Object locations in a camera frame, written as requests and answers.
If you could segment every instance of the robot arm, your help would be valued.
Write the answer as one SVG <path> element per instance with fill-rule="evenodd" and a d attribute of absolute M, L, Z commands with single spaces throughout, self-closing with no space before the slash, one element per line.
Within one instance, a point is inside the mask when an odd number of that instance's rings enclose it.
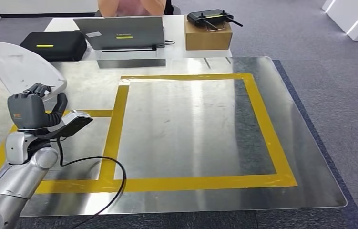
<path fill-rule="evenodd" d="M 6 159 L 0 170 L 0 229 L 10 229 L 20 216 L 48 170 L 58 160 L 58 152 L 50 139 L 70 137 L 92 121 L 84 112 L 72 111 L 64 118 L 67 105 L 64 93 L 50 114 L 45 113 L 42 97 L 51 87 L 35 84 L 20 94 L 8 98 L 10 116 L 18 130 L 6 139 Z M 64 125 L 50 132 L 47 128 Z"/>

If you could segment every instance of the black cable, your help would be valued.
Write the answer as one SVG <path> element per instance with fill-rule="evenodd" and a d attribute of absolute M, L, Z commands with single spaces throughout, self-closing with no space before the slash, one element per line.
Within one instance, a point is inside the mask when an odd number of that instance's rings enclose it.
<path fill-rule="evenodd" d="M 124 186 L 125 186 L 125 183 L 127 182 L 127 174 L 125 172 L 125 168 L 124 166 L 119 162 L 117 161 L 116 159 L 113 159 L 111 157 L 106 157 L 106 156 L 91 156 L 91 157 L 85 157 L 85 158 L 81 158 L 81 159 L 78 159 L 78 160 L 74 160 L 74 161 L 71 161 L 71 162 L 68 162 L 64 165 L 63 161 L 64 161 L 64 153 L 63 153 L 63 150 L 62 150 L 62 146 L 61 146 L 61 141 L 60 141 L 60 138 L 57 138 L 57 145 L 58 145 L 58 148 L 60 149 L 60 166 L 61 167 L 64 167 L 64 166 L 67 166 L 67 165 L 70 165 L 70 164 L 73 164 L 73 163 L 76 163 L 76 162 L 80 162 L 80 161 L 84 161 L 84 160 L 89 160 L 89 159 L 108 159 L 108 160 L 111 160 L 113 162 L 115 162 L 116 164 L 118 164 L 118 166 L 120 166 L 121 170 L 123 171 L 123 178 L 121 180 L 121 185 L 120 187 L 118 188 L 118 191 L 116 193 L 116 195 L 113 197 L 113 199 L 103 208 L 101 209 L 100 211 L 98 211 L 96 214 L 92 215 L 91 217 L 85 219 L 84 221 L 78 223 L 77 225 L 71 227 L 70 229 L 74 229 L 74 228 L 77 228 L 79 227 L 80 225 L 86 223 L 87 221 L 93 219 L 94 217 L 98 216 L 100 213 L 102 213 L 104 210 L 106 210 L 108 207 L 110 207 L 110 205 L 123 193 L 123 189 L 124 189 Z"/>
<path fill-rule="evenodd" d="M 64 137 L 64 139 L 63 139 L 63 140 L 61 140 L 60 142 L 65 141 L 67 138 L 68 138 L 68 137 Z"/>
<path fill-rule="evenodd" d="M 171 41 L 171 40 L 165 40 L 165 44 L 157 44 L 156 47 L 163 47 L 163 46 L 172 45 L 172 44 L 176 44 L 176 42 Z"/>

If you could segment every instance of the white wall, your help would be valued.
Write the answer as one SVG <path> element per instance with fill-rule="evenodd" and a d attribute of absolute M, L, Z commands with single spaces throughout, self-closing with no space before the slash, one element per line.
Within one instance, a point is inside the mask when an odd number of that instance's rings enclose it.
<path fill-rule="evenodd" d="M 347 32 L 358 19 L 358 0 L 336 0 L 327 14 Z"/>
<path fill-rule="evenodd" d="M 0 14 L 92 13 L 97 0 L 0 0 Z"/>

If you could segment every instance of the laptop lid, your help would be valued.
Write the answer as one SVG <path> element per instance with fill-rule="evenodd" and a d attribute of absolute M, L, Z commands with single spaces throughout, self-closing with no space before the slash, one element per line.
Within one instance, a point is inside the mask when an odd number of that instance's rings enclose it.
<path fill-rule="evenodd" d="M 93 49 L 140 49 L 164 44 L 162 17 L 73 19 Z"/>

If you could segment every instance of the black case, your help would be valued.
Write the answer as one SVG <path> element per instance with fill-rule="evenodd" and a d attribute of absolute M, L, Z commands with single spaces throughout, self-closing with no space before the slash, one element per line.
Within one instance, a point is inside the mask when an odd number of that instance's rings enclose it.
<path fill-rule="evenodd" d="M 86 51 L 85 37 L 80 32 L 32 32 L 20 44 L 49 62 L 79 61 Z"/>

